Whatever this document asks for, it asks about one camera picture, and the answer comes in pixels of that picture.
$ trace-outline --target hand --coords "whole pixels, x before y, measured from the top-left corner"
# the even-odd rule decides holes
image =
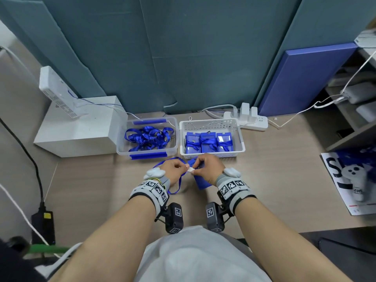
[[[204,161],[204,168],[196,169],[201,161]],[[202,176],[211,185],[215,184],[217,177],[221,175],[226,168],[217,156],[209,153],[199,155],[192,167],[195,168],[195,170],[191,172],[192,175]]]
[[[184,164],[178,159],[170,159],[163,162],[159,168],[166,171],[165,176],[170,180],[170,186],[172,186],[184,172],[187,172],[189,164]]]

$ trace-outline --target person's right hand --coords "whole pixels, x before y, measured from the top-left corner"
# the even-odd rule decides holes
[[[205,164],[204,168],[196,169],[202,161],[204,161]],[[192,167],[195,168],[195,170],[191,172],[192,175],[202,176],[211,185],[215,184],[217,177],[221,175],[226,168],[217,156],[209,153],[199,155]]]

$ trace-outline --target person's left hand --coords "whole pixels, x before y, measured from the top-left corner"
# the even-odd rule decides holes
[[[178,159],[166,160],[158,166],[161,170],[166,171],[166,177],[171,181],[170,186],[174,185],[180,176],[189,168],[189,164],[184,164]]]

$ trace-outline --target white plastic basket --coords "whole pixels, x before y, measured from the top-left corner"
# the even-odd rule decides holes
[[[211,152],[218,157],[236,157],[246,151],[243,137],[236,119],[203,119],[198,121],[181,121],[179,124],[180,154],[185,159],[192,159],[202,153],[185,153],[185,136],[187,132],[231,133],[233,151]]]
[[[153,149],[143,151],[129,151],[136,145],[133,142],[125,140],[124,135],[129,128],[143,128],[144,126],[153,126],[162,130],[164,127],[171,127],[174,129],[174,135],[171,141],[164,149]],[[118,139],[116,143],[116,152],[120,155],[129,156],[131,159],[149,159],[157,157],[167,157],[177,154],[177,146],[179,144],[179,130],[177,129],[177,120],[175,117],[166,116],[163,118],[150,119],[134,119],[123,123],[118,132]]]

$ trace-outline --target power strip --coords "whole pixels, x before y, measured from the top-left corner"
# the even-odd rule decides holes
[[[236,118],[238,126],[249,130],[265,131],[268,128],[268,118],[257,114],[257,107],[249,108],[249,103],[242,103],[239,117],[234,117],[232,112],[224,112],[224,119]]]

